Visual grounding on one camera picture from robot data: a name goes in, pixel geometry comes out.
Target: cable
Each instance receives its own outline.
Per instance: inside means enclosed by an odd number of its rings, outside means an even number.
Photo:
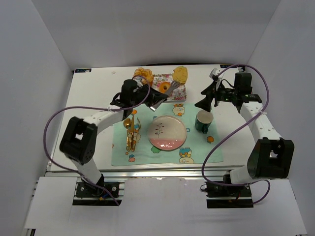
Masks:
[[[221,83],[222,83],[223,81],[226,81],[226,82],[228,83],[228,85],[231,86],[231,88],[234,88],[234,86],[233,86],[229,81],[227,81],[226,79],[221,80]]]
[[[215,181],[211,181],[210,179],[208,179],[206,176],[205,176],[205,166],[206,166],[206,163],[209,159],[209,157],[212,155],[212,153],[218,148],[220,147],[226,140],[228,140],[230,137],[232,137],[234,134],[236,134],[238,131],[240,131],[241,129],[243,129],[244,127],[246,127],[247,125],[249,125],[253,120],[257,119],[267,108],[268,104],[269,104],[269,88],[268,88],[268,85],[267,85],[267,82],[265,80],[265,78],[262,76],[262,74],[253,66],[251,65],[246,65],[246,64],[234,64],[234,65],[231,65],[229,67],[227,67],[226,69],[224,69],[223,71],[221,71],[217,76],[221,75],[222,73],[224,73],[225,71],[227,71],[228,69],[232,68],[232,67],[237,67],[237,66],[243,66],[243,67],[249,67],[251,69],[253,69],[254,71],[256,71],[256,73],[261,77],[264,85],[265,85],[265,88],[266,88],[266,92],[267,92],[267,99],[266,99],[266,104],[265,106],[263,106],[263,108],[261,109],[260,112],[257,113],[257,115],[255,115],[253,118],[251,118],[249,121],[247,121],[245,124],[241,125],[239,128],[237,128],[236,130],[234,130],[232,133],[230,133],[229,135],[227,135],[225,138],[223,138],[217,145],[215,145],[215,147],[209,152],[209,154],[206,156],[203,164],[202,164],[202,167],[201,167],[201,174],[203,176],[203,178],[208,181],[209,183],[211,184],[215,184],[215,185],[221,185],[221,186],[245,186],[245,185],[249,185],[249,184],[253,184],[253,183],[256,183],[258,181],[255,181],[255,182],[252,182],[252,183],[242,183],[242,184],[229,184],[229,183],[218,183],[218,182],[215,182]],[[270,188],[268,188],[268,191],[266,192],[266,194],[261,198],[259,199],[258,201],[256,201],[255,203],[259,203],[260,201],[262,201],[266,196],[267,194],[269,193],[269,190]]]
[[[147,81],[147,79],[144,77],[144,76],[141,76],[141,75],[137,75],[137,76],[140,76],[142,77],[143,79],[145,79],[145,81],[147,82],[148,84],[148,93],[147,95],[145,96],[145,98],[137,105],[134,105],[132,107],[127,107],[127,108],[119,108],[119,109],[111,109],[111,111],[113,112],[118,112],[118,111],[125,111],[125,110],[130,110],[130,109],[133,109],[135,107],[138,107],[140,106],[142,103],[144,103],[146,101],[146,99],[148,98],[149,94],[150,94],[150,86],[149,86],[149,82]],[[44,145],[44,151],[45,151],[45,154],[47,156],[47,158],[56,166],[64,169],[64,170],[67,170],[67,171],[70,171],[70,172],[74,172],[74,173],[77,173],[81,178],[83,178],[87,183],[89,183],[90,185],[94,186],[94,187],[97,187],[97,188],[100,188],[102,189],[103,191],[105,191],[106,193],[108,193],[108,195],[115,201],[116,205],[119,206],[119,203],[117,202],[117,200],[114,198],[114,196],[104,187],[101,187],[101,186],[98,186],[96,184],[94,184],[91,180],[89,180],[87,177],[84,176],[84,174],[82,174],[81,172],[79,172],[78,170],[74,170],[74,169],[71,169],[71,168],[68,168],[68,167],[65,167],[61,164],[58,164],[57,162],[55,162],[52,157],[50,156],[49,154],[49,151],[48,151],[48,148],[47,148],[47,130],[48,130],[48,126],[50,124],[50,122],[53,120],[53,118],[58,115],[59,113],[61,112],[64,112],[66,110],[70,110],[70,109],[89,109],[89,110],[100,110],[100,111],[108,111],[107,108],[99,108],[99,107],[86,107],[86,106],[72,106],[72,107],[65,107],[57,112],[55,112],[47,121],[46,125],[45,125],[45,128],[44,128],[44,134],[43,134],[43,145]]]
[[[105,195],[102,196],[102,198],[106,198],[109,194],[106,193]]]
[[[200,186],[200,191],[201,191],[201,192],[206,192],[207,188],[204,188],[204,189],[202,188],[203,186],[206,186],[206,185],[207,185],[207,184],[203,184],[203,185]]]
[[[269,193],[269,191],[270,191],[270,182],[268,181],[268,180],[263,180],[263,181],[266,181],[267,183],[268,183],[268,189],[267,189],[267,191],[266,191],[266,193],[265,193],[265,195],[264,196],[262,196],[259,200],[257,200],[256,202],[253,202],[253,204],[256,204],[256,203],[260,203],[262,200],[264,200],[266,197],[267,197],[267,195],[268,195],[268,193]]]
[[[234,199],[233,201],[237,201],[240,198],[240,196],[241,196],[241,191],[238,192],[236,199]]]

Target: mug handle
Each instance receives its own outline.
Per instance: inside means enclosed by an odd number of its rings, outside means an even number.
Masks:
[[[201,128],[201,132],[202,132],[203,134],[208,133],[208,127],[207,127],[206,125],[203,125],[202,128]]]

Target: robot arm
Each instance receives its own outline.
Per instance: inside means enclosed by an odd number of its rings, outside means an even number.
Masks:
[[[132,112],[132,108],[129,108],[139,104],[145,97],[144,104],[148,107],[168,97],[153,88],[150,88],[148,95],[148,89],[148,85],[143,86],[136,80],[125,80],[121,92],[117,93],[110,103],[109,111],[100,111],[84,119],[77,117],[70,119],[60,143],[60,151],[92,183],[104,187],[104,176],[93,160],[97,135],[107,127],[127,118]],[[102,189],[89,184],[84,178],[82,181],[93,195],[102,194]]]
[[[252,75],[236,73],[233,88],[225,88],[222,78],[217,76],[219,73],[218,69],[211,72],[213,82],[201,92],[206,97],[195,106],[210,112],[214,99],[215,107],[220,101],[233,103],[246,121],[257,115],[262,109],[262,101],[257,94],[252,94]],[[230,171],[230,176],[224,181],[236,184],[253,182],[257,178],[286,178],[294,151],[293,142],[281,137],[266,114],[252,121],[249,128],[256,144],[247,165]]]

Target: floral cloth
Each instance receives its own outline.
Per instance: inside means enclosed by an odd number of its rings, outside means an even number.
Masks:
[[[154,80],[152,84],[152,88],[155,90],[159,90],[159,86],[163,82],[172,82],[173,77],[172,74],[157,74],[153,75]],[[186,101],[186,86],[185,85],[180,85],[177,89],[175,89],[172,94],[169,96],[167,101]]]

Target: white wall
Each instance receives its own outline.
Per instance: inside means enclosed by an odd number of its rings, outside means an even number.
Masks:
[[[33,0],[71,69],[247,62],[280,0]]]
[[[314,63],[315,1],[282,0],[249,64],[268,81],[268,117],[295,143],[289,179],[309,235],[315,235]],[[257,76],[253,83],[265,94]]]
[[[0,234],[17,236],[47,165],[44,125],[64,105],[71,72],[31,0],[0,2],[0,32]]]

